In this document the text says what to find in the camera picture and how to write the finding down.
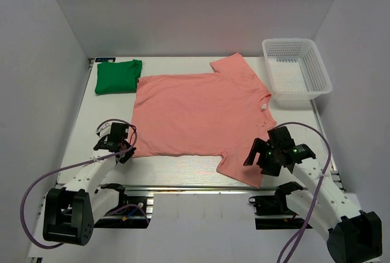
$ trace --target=back wall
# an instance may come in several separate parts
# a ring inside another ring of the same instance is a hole
[[[258,55],[313,38],[333,0],[57,0],[88,57]]]

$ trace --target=white plastic basket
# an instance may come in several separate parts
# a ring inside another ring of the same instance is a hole
[[[263,52],[277,101],[312,100],[332,91],[328,73],[309,39],[269,39]]]

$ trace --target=folded cloth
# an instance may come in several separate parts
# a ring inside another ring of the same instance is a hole
[[[97,66],[96,94],[118,94],[136,91],[141,76],[142,61],[110,63]]]
[[[133,157],[219,155],[217,172],[259,187],[261,169],[243,164],[254,139],[267,140],[275,126],[271,95],[240,54],[210,64],[214,73],[140,78]]]

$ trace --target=shirt sleeve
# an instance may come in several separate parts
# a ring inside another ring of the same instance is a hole
[[[216,73],[225,75],[238,85],[268,91],[244,57],[239,53],[211,62],[210,65]]]

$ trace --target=robotic arm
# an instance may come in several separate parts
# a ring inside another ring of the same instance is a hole
[[[120,206],[125,188],[119,184],[99,186],[106,174],[117,163],[125,163],[136,148],[123,155],[98,160],[108,153],[129,149],[126,141],[129,125],[104,124],[96,131],[100,140],[93,148],[95,161],[81,171],[61,189],[52,188],[45,201],[43,238],[68,244],[85,245],[91,238],[94,224],[109,210]]]
[[[290,182],[279,186],[273,197],[251,197],[249,202],[255,204],[257,213],[293,211],[306,216],[319,178],[324,176],[309,223],[326,241],[333,260],[360,263],[381,256],[381,220],[376,213],[365,213],[350,201],[331,176],[322,174],[323,169],[314,162],[316,155],[311,149],[306,144],[295,145],[286,127],[269,130],[268,135],[267,142],[254,140],[244,165],[253,164],[256,153],[260,153],[257,165],[262,168],[261,173],[277,177],[283,166],[308,191],[298,183]]]

